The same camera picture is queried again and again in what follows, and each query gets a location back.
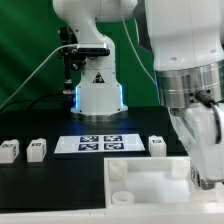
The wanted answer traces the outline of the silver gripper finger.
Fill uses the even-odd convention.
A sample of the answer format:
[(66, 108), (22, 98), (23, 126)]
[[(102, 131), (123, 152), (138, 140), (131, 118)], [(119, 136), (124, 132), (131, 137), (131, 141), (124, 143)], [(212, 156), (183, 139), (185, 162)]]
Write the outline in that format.
[(215, 184), (213, 182), (206, 182), (203, 179), (200, 180), (200, 187), (203, 190), (212, 190), (215, 188)]

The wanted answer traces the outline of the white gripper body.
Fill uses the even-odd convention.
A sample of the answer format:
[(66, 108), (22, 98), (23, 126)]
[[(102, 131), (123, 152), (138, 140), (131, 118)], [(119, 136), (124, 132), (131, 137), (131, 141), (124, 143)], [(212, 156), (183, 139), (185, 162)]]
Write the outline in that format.
[(221, 142), (216, 143), (216, 124), (211, 109), (199, 104), (181, 116), (169, 113), (171, 123), (189, 158), (205, 182), (224, 181), (224, 104), (216, 106), (221, 121)]

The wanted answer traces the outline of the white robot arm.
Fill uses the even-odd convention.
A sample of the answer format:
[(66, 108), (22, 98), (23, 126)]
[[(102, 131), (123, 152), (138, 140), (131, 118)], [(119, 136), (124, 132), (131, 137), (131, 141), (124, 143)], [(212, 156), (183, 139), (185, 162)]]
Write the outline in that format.
[(155, 85), (203, 190), (224, 181), (224, 3), (221, 0), (53, 0), (76, 37), (70, 53), (81, 81), (71, 111), (92, 121), (124, 112), (115, 44), (100, 22), (133, 18), (154, 56)]

